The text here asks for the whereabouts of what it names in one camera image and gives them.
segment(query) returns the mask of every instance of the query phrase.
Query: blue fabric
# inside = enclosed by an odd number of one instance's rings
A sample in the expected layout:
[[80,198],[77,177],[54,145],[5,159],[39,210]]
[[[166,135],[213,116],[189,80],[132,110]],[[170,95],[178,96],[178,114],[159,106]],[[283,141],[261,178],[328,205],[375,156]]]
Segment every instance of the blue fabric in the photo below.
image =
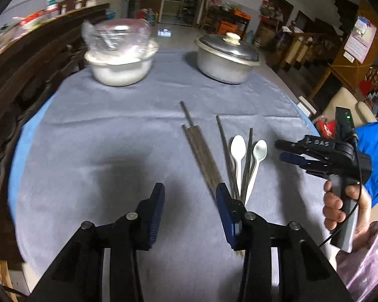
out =
[[372,198],[372,206],[378,203],[378,122],[356,128],[358,148],[372,159],[372,175],[365,187]]
[[11,164],[10,176],[8,178],[8,206],[11,217],[15,221],[16,216],[16,202],[18,190],[21,183],[22,173],[28,157],[29,150],[32,145],[32,140],[38,129],[47,108],[53,101],[53,96],[46,101],[46,103],[39,109],[39,111],[22,127],[20,139],[14,151],[14,158]]

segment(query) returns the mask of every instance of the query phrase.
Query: screw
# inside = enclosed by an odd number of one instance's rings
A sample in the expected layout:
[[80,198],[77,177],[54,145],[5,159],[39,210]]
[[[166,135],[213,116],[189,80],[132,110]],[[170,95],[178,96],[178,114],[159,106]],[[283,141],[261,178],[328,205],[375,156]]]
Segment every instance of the screw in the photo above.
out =
[[248,220],[255,220],[256,219],[256,213],[254,213],[252,211],[247,211],[247,212],[245,212],[244,217],[245,217],[245,219],[248,219]]
[[93,225],[93,223],[92,222],[90,222],[90,221],[83,221],[82,223],[81,223],[81,229],[83,229],[83,230],[87,230],[87,229],[89,229],[89,228],[91,228],[91,226]]
[[292,230],[299,230],[301,228],[301,225],[295,221],[290,222],[290,228]]
[[139,215],[135,212],[129,212],[127,215],[126,215],[126,218],[127,220],[135,220],[137,219]]

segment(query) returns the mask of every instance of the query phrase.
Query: spoon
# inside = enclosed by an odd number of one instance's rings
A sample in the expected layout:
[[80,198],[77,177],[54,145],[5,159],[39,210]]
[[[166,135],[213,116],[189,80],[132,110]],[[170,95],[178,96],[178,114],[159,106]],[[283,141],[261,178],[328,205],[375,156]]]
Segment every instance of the spoon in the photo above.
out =
[[249,197],[251,196],[252,190],[254,188],[256,174],[258,173],[258,169],[259,169],[259,164],[261,163],[261,161],[263,161],[266,158],[266,155],[267,155],[267,144],[266,144],[266,142],[263,141],[263,140],[259,140],[254,146],[253,154],[254,154],[256,164],[255,164],[254,169],[252,170],[251,178],[250,178],[249,184],[248,184],[248,189],[246,190],[244,205],[247,204]]
[[246,145],[245,140],[241,135],[236,135],[231,143],[231,155],[233,156],[235,163],[237,164],[237,186],[238,186],[238,193],[241,191],[241,160],[245,156],[246,153]]

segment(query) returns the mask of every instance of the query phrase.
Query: lid knob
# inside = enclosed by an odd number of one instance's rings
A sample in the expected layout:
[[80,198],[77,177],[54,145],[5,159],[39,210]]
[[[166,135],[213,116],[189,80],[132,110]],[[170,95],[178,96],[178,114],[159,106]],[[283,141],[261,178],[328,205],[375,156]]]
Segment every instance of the lid knob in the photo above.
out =
[[227,32],[225,34],[225,38],[223,38],[223,40],[226,41],[227,43],[234,44],[234,45],[241,45],[241,43],[239,42],[240,39],[241,37],[239,35],[234,34],[234,33],[229,33],[229,32]]

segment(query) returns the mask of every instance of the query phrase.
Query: human hand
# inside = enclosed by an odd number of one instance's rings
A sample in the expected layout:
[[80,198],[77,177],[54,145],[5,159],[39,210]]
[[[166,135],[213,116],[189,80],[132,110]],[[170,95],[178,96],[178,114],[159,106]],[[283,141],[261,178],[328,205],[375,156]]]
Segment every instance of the human hand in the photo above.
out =
[[[337,223],[341,223],[346,218],[346,214],[341,211],[343,201],[340,197],[332,193],[332,183],[328,180],[323,186],[326,192],[323,201],[323,215],[325,216],[325,227],[328,230],[333,230],[337,227]],[[360,193],[360,186],[347,186],[345,190],[347,196],[354,200],[358,199]],[[371,197],[365,187],[362,187],[361,197],[358,204],[358,217],[356,231],[353,238],[353,250],[358,250],[364,246],[370,238],[370,216],[371,216]]]

